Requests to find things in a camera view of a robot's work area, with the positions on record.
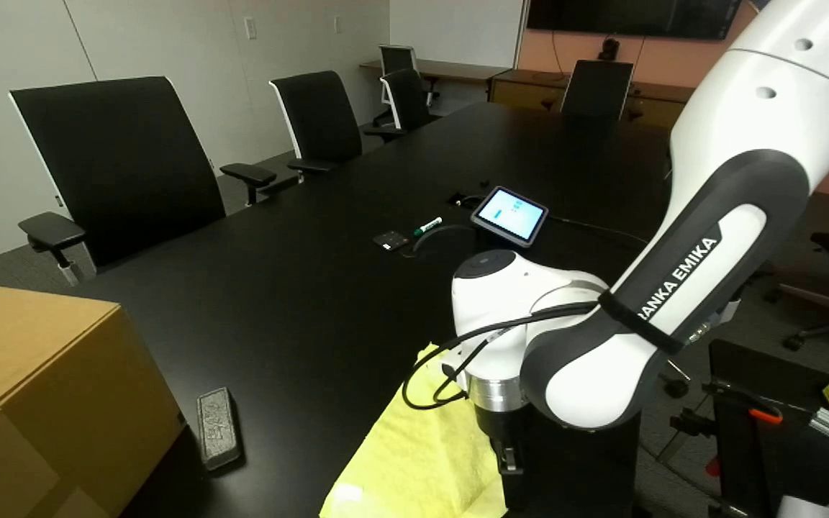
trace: yellow plastic bag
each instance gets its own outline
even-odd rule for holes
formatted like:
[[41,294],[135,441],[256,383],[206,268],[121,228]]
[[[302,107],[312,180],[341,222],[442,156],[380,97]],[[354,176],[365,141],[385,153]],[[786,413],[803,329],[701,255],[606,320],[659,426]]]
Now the yellow plastic bag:
[[[439,357],[410,383],[416,402],[429,402],[443,383]],[[476,424],[476,409],[456,400],[416,412],[401,390],[373,426],[347,472],[332,487],[324,518],[488,518],[503,514],[495,452]]]

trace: remote control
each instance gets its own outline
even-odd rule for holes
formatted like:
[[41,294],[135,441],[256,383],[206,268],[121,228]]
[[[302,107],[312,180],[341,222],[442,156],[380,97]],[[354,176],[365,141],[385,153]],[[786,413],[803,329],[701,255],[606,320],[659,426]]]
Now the remote control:
[[231,390],[221,385],[221,389],[203,395],[198,412],[203,412],[198,436],[203,436],[206,467],[213,472],[239,459],[242,449],[239,449]]

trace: robotic arm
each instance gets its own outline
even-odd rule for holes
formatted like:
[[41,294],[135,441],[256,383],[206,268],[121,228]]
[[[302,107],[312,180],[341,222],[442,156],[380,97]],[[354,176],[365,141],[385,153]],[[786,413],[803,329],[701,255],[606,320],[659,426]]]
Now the robotic arm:
[[614,287],[516,252],[485,252],[456,274],[457,333],[591,301],[588,313],[491,331],[449,352],[443,363],[479,409],[534,402],[570,429],[640,413],[657,363],[711,324],[829,172],[829,2],[763,9],[688,100],[670,157],[665,222]]

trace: tablet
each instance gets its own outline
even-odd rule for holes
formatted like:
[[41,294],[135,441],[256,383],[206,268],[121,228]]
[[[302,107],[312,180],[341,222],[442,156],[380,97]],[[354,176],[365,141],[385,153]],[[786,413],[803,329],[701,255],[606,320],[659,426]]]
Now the tablet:
[[551,208],[495,188],[472,213],[472,222],[512,244],[529,247],[547,222]]

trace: chair backrest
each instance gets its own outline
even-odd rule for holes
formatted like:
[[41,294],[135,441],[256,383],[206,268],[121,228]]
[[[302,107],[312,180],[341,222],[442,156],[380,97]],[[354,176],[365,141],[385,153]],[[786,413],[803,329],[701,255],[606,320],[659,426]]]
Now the chair backrest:
[[421,80],[416,68],[394,68],[383,80],[388,93],[391,121],[404,133],[416,133],[419,127],[429,124],[433,114],[427,110],[429,85]]
[[276,77],[270,85],[296,157],[344,165],[362,153],[358,117],[337,71]]
[[561,114],[623,121],[630,74],[630,62],[578,59],[564,93]]
[[224,215],[213,166],[168,77],[11,93],[95,265]]
[[383,62],[383,74],[394,71],[394,68],[416,68],[416,49],[411,47],[380,47],[380,62]]

